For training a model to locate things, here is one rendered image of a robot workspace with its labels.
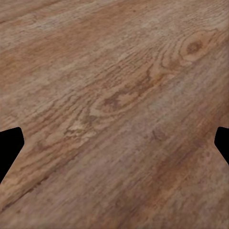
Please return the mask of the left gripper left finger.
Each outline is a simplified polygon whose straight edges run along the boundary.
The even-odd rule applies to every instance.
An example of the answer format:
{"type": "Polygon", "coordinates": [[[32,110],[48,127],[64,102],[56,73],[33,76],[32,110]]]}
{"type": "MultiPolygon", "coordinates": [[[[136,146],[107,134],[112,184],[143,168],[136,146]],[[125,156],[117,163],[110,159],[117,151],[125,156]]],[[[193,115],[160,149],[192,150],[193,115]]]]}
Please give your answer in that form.
{"type": "Polygon", "coordinates": [[[20,127],[0,132],[0,183],[24,146],[20,127]]]}

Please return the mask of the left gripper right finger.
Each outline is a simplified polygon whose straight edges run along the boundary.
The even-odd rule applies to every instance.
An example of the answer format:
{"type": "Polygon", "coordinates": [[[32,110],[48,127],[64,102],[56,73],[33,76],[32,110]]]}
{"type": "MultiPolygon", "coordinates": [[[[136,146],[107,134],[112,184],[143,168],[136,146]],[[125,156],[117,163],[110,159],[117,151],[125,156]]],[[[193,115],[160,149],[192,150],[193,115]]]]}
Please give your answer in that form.
{"type": "Polygon", "coordinates": [[[229,164],[229,128],[218,127],[214,143],[229,164]]]}

